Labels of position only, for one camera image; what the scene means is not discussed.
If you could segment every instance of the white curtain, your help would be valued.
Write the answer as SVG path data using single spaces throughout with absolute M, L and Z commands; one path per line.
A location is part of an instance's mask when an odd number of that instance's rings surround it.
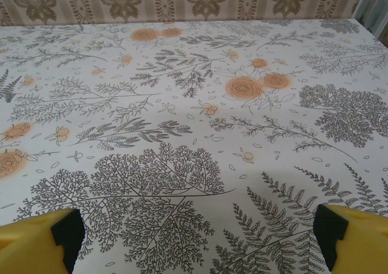
M 388 23 L 388 0 L 360 0 L 353 17 L 378 38 Z

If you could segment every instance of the yellow plastic corner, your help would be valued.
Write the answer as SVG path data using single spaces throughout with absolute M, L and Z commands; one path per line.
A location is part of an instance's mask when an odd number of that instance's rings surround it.
M 388 273 L 388 218 L 338 205 L 326 206 L 349 223 L 336 242 L 333 274 Z
M 55 244 L 51 227 L 72 209 L 0 227 L 1 274 L 68 274 L 63 263 L 63 246 Z

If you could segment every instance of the wall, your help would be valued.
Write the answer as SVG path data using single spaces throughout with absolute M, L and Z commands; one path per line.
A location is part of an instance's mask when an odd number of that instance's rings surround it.
M 359 0 L 0 0 L 1 25 L 350 18 Z

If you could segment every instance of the small orange flower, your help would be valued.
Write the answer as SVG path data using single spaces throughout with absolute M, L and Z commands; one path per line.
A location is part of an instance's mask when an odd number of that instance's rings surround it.
M 156 39 L 158 36 L 158 31 L 153 28 L 141 28 L 139 30 L 135 30 L 131 37 L 134 41 L 146 42 L 152 41 Z
M 264 59 L 257 58 L 252 61 L 252 66 L 254 66 L 255 69 L 264 68 L 267 66 L 267 62 Z
M 205 113 L 208 115 L 214 115 L 218 110 L 217 106 L 211 105 L 210 103 L 204 103 L 202 105 L 202 108 L 204 109 Z
M 253 154 L 247 152 L 247 153 L 244 154 L 244 158 L 245 158 L 245 159 L 248 159 L 248 160 L 252 160 L 252 159 L 253 159 Z
M 245 77 L 230 80 L 226 91 L 237 99 L 254 99 L 261 94 L 257 81 Z
M 0 154 L 0 178 L 12 174 L 18 168 L 21 161 L 21 156 L 16 152 Z
M 29 86 L 34 82 L 35 78 L 29 77 L 24 79 L 24 86 Z
M 228 52 L 228 57 L 230 59 L 237 59 L 238 58 L 237 52 L 235 52 L 235 51 Z
M 3 135 L 5 135 L 4 140 L 6 141 L 8 139 L 24 136 L 24 134 L 27 133 L 29 130 L 30 124 L 28 123 L 12 125 L 12 128 L 9 131 L 3 133 Z
M 284 88 L 290 84 L 289 78 L 285 74 L 280 73 L 266 75 L 264 82 L 269 88 Z
M 182 34 L 182 30 L 180 28 L 168 28 L 167 30 L 162 30 L 162 36 L 180 36 Z
M 66 141 L 68 133 L 69 133 L 69 130 L 67 128 L 65 128 L 65 127 L 59 128 L 59 127 L 57 127 L 56 128 L 56 134 L 55 134 L 56 140 L 58 142 Z
M 132 61 L 132 57 L 125 55 L 124 57 L 121 58 L 121 65 L 126 66 L 129 63 L 131 63 L 131 61 Z

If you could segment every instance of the tablecloth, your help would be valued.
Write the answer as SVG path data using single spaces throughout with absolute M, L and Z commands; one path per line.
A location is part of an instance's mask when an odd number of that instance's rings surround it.
M 80 209 L 75 273 L 328 273 L 388 213 L 388 50 L 355 20 L 0 28 L 0 224 Z

